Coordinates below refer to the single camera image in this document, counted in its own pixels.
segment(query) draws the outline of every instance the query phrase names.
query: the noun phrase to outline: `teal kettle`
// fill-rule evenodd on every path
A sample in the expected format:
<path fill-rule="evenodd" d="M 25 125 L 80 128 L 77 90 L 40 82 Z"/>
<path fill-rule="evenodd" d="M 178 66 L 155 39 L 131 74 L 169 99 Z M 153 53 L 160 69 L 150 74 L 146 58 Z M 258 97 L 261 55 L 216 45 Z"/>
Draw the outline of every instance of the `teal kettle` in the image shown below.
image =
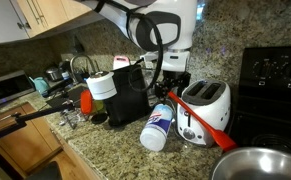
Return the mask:
<path fill-rule="evenodd" d="M 42 94 L 44 91 L 49 89 L 48 83 L 42 78 L 42 77 L 37 77 L 34 80 L 30 77 L 30 79 L 33 81 L 36 90 Z"/>

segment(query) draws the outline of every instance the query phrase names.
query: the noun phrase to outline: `stove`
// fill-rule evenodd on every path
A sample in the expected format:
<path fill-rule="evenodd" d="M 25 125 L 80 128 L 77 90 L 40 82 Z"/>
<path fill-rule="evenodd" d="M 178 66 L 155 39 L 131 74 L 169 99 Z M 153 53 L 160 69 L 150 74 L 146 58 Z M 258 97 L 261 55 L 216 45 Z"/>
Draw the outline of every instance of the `stove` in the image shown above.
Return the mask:
<path fill-rule="evenodd" d="M 291 47 L 246 48 L 238 92 L 230 137 L 291 153 Z"/>

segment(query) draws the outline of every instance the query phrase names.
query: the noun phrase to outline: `white spray can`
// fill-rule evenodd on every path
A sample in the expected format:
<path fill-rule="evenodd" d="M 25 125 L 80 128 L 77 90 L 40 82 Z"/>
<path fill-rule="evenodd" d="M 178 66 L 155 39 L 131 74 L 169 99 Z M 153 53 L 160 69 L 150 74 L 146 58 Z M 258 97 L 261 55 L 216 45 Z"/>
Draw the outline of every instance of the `white spray can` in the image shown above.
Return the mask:
<path fill-rule="evenodd" d="M 173 110 L 168 105 L 156 105 L 141 133 L 142 145 L 152 151 L 162 150 L 172 119 Z"/>

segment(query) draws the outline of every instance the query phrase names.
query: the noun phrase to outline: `white toaster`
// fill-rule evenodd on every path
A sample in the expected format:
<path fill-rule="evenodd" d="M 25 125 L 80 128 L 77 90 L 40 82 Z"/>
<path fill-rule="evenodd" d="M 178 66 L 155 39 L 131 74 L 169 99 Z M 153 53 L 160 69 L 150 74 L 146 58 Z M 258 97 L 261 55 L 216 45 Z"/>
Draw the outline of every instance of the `white toaster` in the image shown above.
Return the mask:
<path fill-rule="evenodd" d="M 224 130 L 230 116 L 229 86 L 218 80 L 200 80 L 182 93 L 182 100 L 205 122 L 215 129 Z M 187 141 L 210 147 L 214 139 L 209 132 L 180 105 L 177 107 L 177 130 Z"/>

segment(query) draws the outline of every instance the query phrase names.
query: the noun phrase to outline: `stainless steel pot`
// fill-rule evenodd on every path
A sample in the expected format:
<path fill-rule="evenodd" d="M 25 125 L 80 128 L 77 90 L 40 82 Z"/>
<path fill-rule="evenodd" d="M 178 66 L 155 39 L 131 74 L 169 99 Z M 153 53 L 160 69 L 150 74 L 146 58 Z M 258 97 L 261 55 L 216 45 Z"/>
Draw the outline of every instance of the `stainless steel pot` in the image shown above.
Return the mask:
<path fill-rule="evenodd" d="M 223 154 L 210 180 L 291 180 L 291 154 L 265 148 L 238 148 Z"/>
<path fill-rule="evenodd" d="M 52 67 L 46 70 L 46 76 L 50 81 L 60 81 L 63 79 L 62 73 L 56 67 Z"/>

